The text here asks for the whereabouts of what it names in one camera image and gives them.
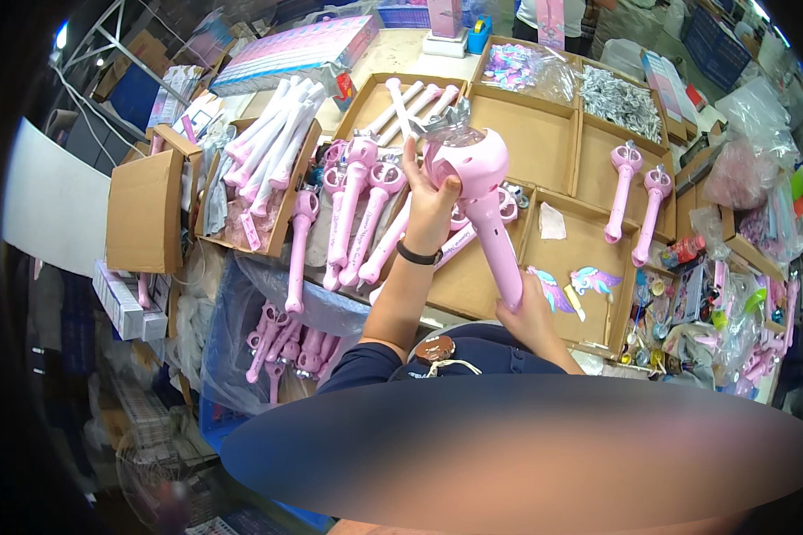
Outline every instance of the label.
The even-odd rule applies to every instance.
[[[244,235],[246,236],[247,243],[250,244],[251,251],[257,251],[261,246],[261,242],[258,241],[258,233],[256,232],[256,225],[252,222],[252,216],[250,216],[250,212],[245,211],[240,215],[241,218],[241,225],[244,227]]]

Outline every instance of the wristwatch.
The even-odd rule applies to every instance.
[[[437,252],[430,256],[422,256],[405,247],[401,240],[396,242],[396,251],[408,262],[418,263],[419,265],[434,265],[443,258],[442,249],[438,249]]]

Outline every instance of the plastic container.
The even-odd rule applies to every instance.
[[[610,39],[604,44],[604,53],[601,54],[601,63],[633,78],[643,81],[646,70],[642,67],[642,47],[629,39]]]
[[[684,46],[699,70],[712,82],[731,91],[752,56],[705,9],[696,8]]]
[[[430,28],[428,6],[398,5],[396,0],[386,0],[377,7],[377,13],[388,28]]]

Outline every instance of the silver decoration pile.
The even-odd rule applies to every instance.
[[[660,143],[660,116],[651,91],[616,78],[608,70],[586,65],[579,94],[584,112]]]

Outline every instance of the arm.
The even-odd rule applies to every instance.
[[[553,312],[544,290],[541,289],[541,281],[535,275],[523,270],[521,279],[523,280],[521,308],[513,314],[501,300],[497,300],[497,319],[518,342],[530,348],[538,358],[549,360],[567,373],[586,375],[553,328]]]
[[[429,256],[449,236],[452,205],[460,193],[460,180],[448,177],[440,190],[434,187],[416,163],[413,139],[405,142],[401,166],[413,192],[404,245],[411,252]],[[404,364],[414,345],[433,276],[433,266],[418,265],[396,256],[384,289],[365,320],[360,342],[382,343],[392,348]]]

